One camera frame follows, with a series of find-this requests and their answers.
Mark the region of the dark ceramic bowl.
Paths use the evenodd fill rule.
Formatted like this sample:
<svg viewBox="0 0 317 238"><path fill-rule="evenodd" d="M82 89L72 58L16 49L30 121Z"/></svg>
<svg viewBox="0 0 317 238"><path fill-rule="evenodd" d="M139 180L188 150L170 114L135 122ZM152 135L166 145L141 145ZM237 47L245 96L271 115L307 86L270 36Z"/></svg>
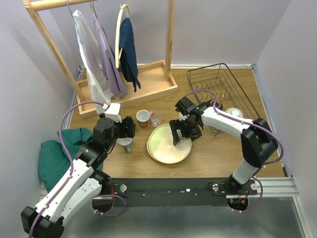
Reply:
<svg viewBox="0 0 317 238"><path fill-rule="evenodd" d="M216 109L218 109L218 110L223 110L223 105L221 104L221 102L219 102L219 101L215 101L215 100L210 100L210 105L212 106L212 107L215 107Z"/></svg>

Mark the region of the pink mug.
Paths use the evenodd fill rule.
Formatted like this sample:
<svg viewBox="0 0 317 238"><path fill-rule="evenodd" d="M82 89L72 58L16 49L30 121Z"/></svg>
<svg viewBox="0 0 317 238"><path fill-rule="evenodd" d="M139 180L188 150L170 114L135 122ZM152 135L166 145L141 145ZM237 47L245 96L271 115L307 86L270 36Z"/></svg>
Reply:
<svg viewBox="0 0 317 238"><path fill-rule="evenodd" d="M147 110L140 110L136 113L136 119L141 128L145 128L150 124L153 113L153 111L149 112Z"/></svg>

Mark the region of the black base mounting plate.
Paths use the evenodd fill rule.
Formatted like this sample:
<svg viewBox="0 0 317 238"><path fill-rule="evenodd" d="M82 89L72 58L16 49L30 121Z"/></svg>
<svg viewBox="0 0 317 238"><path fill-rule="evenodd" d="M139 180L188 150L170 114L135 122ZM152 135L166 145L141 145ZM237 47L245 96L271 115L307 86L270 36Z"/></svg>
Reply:
<svg viewBox="0 0 317 238"><path fill-rule="evenodd" d="M226 206L256 195L257 185L249 180L234 185L227 178L113 178L102 185L93 205L115 207Z"/></svg>

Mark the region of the lavender hanging garment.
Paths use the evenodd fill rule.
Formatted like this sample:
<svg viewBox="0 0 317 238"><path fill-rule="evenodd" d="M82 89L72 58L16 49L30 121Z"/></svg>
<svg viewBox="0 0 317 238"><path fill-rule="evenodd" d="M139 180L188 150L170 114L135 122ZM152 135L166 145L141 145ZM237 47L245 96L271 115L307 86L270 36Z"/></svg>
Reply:
<svg viewBox="0 0 317 238"><path fill-rule="evenodd" d="M113 94L115 99L120 99L123 95L127 95L127 88L120 76L118 68L115 66L114 52L110 46L107 46L108 41L105 31L100 29L99 22L95 14L93 14L95 25L96 39L100 51L100 58L104 77L108 81L108 89Z"/></svg>

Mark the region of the grey blue mug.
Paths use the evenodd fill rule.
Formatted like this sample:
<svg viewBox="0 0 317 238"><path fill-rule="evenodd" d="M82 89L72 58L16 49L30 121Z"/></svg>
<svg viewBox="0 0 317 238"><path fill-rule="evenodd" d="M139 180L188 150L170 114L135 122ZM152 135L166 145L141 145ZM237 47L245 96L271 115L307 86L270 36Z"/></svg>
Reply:
<svg viewBox="0 0 317 238"><path fill-rule="evenodd" d="M131 146L132 146L132 142L133 142L133 139L132 138L119 138L117 140L117 142L122 146L124 147L128 153L131 153Z"/></svg>

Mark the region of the cream plate with branch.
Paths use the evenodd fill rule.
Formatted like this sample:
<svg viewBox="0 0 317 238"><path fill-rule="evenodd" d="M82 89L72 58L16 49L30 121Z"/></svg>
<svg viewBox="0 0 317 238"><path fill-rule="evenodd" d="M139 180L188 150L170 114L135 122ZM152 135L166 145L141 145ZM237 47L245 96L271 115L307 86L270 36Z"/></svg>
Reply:
<svg viewBox="0 0 317 238"><path fill-rule="evenodd" d="M162 164L176 164L183 161L190 153L190 138L180 138L174 146L171 129L168 123L162 124L149 136L149 149L152 155Z"/></svg>

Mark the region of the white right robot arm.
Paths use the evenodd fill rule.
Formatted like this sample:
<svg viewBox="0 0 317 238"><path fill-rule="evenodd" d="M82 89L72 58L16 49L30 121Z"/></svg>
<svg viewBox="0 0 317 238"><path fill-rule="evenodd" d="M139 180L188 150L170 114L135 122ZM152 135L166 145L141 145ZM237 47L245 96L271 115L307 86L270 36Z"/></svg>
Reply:
<svg viewBox="0 0 317 238"><path fill-rule="evenodd" d="M169 122L173 145L178 145L181 138L192 141L200 138L204 126L215 127L240 139L243 160L226 183L231 193L239 194L280 145L264 119L244 119L219 110L215 105L215 101L196 105L188 97L179 100L175 107L180 117Z"/></svg>

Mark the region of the clear drinking glass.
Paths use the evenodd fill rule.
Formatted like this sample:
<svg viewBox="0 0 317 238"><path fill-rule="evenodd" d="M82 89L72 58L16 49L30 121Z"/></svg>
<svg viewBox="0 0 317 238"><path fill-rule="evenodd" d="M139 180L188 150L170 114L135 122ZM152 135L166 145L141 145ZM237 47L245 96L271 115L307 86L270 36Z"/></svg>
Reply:
<svg viewBox="0 0 317 238"><path fill-rule="evenodd" d="M150 120L153 127L158 127L162 121L162 113L161 112L150 112Z"/></svg>

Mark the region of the navy hanging garment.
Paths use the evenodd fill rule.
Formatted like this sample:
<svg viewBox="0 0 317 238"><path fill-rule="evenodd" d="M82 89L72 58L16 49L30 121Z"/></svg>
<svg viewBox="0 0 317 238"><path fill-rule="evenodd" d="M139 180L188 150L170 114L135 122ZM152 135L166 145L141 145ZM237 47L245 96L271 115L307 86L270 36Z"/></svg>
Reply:
<svg viewBox="0 0 317 238"><path fill-rule="evenodd" d="M141 89L141 83L138 80L138 67L134 44L134 34L130 18L125 18L122 21L120 27L119 47L122 49L120 64L124 79L127 82L132 82L134 92L136 93L137 88Z"/></svg>

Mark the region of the orange rimmed bird plate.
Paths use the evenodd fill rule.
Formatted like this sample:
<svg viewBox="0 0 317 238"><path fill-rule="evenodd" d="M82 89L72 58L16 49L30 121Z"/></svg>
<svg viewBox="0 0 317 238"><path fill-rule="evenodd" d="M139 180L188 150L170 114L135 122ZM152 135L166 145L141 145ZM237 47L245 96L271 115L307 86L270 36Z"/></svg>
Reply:
<svg viewBox="0 0 317 238"><path fill-rule="evenodd" d="M158 162L158 160L152 155L152 153L151 153L151 151L150 151L150 149L149 149L149 139L147 140L146 146L147 146L147 152L148 152L149 156L150 156L153 160L155 160L155 161Z"/></svg>

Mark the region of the wooden clothes rack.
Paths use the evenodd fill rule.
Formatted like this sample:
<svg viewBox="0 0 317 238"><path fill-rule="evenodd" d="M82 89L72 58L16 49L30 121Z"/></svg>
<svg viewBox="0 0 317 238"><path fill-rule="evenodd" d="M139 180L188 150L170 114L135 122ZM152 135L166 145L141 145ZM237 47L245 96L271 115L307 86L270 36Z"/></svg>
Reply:
<svg viewBox="0 0 317 238"><path fill-rule="evenodd" d="M90 106L87 104L87 101L91 99L88 81L75 80L65 59L62 57L60 50L39 15L39 11L81 3L82 1L80 0L25 0L23 2L30 17L34 21L52 54L59 63L62 71L75 90L77 102L81 103L81 106L79 106L78 109L79 115L82 118L87 119L97 115L96 106ZM175 3L176 2L174 0L170 0L168 2L165 59L140 65L138 67L138 79L141 81L142 89L135 92L133 86L128 84L128 95L122 96L119 99L113 99L114 103L119 103L123 107L128 107L177 92L178 85L170 71Z"/></svg>

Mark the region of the cream round hanger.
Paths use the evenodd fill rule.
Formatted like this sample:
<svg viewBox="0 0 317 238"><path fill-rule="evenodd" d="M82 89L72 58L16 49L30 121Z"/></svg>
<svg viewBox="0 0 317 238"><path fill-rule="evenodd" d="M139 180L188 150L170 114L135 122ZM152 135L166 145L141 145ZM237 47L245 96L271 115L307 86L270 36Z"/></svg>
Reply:
<svg viewBox="0 0 317 238"><path fill-rule="evenodd" d="M127 4L119 4L120 10L116 22L116 33L115 33L115 66L119 68L119 61L122 54L122 49L119 47L120 44L120 27L123 21L123 13L126 12L126 17L129 17L129 6Z"/></svg>

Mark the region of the white hanging garment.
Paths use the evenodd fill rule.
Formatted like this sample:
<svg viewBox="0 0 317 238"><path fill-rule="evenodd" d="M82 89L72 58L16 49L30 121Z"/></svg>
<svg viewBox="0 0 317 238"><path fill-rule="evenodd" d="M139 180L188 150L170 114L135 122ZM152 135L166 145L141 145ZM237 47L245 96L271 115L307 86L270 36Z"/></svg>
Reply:
<svg viewBox="0 0 317 238"><path fill-rule="evenodd" d="M113 94L100 67L101 59L98 42L79 10L74 11L73 19L80 55L87 72L91 98L93 101L110 105Z"/></svg>

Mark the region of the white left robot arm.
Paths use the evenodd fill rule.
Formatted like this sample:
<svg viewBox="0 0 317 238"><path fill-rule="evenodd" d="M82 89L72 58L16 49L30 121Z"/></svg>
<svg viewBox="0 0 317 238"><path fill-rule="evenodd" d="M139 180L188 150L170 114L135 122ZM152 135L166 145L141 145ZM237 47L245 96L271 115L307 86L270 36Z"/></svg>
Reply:
<svg viewBox="0 0 317 238"><path fill-rule="evenodd" d="M130 116L115 121L101 118L93 134L71 159L70 167L56 186L35 207L21 213L24 231L31 238L59 238L68 220L95 196L111 190L110 176L98 167L119 138L133 138L135 123Z"/></svg>

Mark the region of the green cloth pile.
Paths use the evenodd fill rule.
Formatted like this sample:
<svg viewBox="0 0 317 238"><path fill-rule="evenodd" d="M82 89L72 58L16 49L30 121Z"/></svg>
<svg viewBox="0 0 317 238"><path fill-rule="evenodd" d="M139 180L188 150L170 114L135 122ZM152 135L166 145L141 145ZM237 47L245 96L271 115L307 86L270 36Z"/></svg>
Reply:
<svg viewBox="0 0 317 238"><path fill-rule="evenodd" d="M65 129L62 131L64 144L75 158L80 147L92 136L92 132L86 128ZM67 153L61 143L49 140L41 144L38 163L38 174L47 192L50 192L70 167Z"/></svg>

